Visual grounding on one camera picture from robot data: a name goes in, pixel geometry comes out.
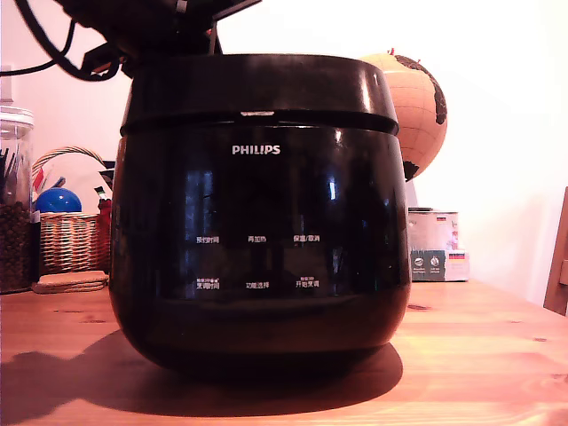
coffee beans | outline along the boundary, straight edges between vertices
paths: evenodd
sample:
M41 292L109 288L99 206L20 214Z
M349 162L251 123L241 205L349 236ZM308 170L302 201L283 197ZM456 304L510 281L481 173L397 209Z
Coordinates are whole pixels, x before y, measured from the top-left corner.
M29 209L0 204L0 292L30 287L30 239Z

glass jar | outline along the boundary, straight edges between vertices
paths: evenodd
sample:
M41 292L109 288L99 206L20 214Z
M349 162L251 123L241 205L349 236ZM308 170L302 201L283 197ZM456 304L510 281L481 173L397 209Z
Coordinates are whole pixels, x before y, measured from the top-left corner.
M31 112L0 106L0 293L29 289L31 263Z

blue ball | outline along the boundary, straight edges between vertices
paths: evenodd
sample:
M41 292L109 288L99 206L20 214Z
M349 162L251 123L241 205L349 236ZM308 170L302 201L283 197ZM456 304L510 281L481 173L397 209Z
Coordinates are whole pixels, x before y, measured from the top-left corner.
M51 188L44 191L37 197L35 209L42 213L50 211L53 213L60 212L78 212L83 209L81 200L75 193L65 188Z

globe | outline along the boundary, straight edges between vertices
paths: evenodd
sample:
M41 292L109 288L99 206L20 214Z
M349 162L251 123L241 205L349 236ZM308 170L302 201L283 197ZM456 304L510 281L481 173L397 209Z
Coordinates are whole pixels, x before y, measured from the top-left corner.
M420 175L438 154L447 128L446 98L438 82L418 62L401 55L362 58L383 71L398 117L398 140L406 180Z

philips logo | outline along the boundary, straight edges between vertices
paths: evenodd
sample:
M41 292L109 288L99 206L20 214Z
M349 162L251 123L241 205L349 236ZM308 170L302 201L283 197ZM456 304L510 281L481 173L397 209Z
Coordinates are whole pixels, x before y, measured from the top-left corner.
M233 155L280 154L280 145L233 145Z

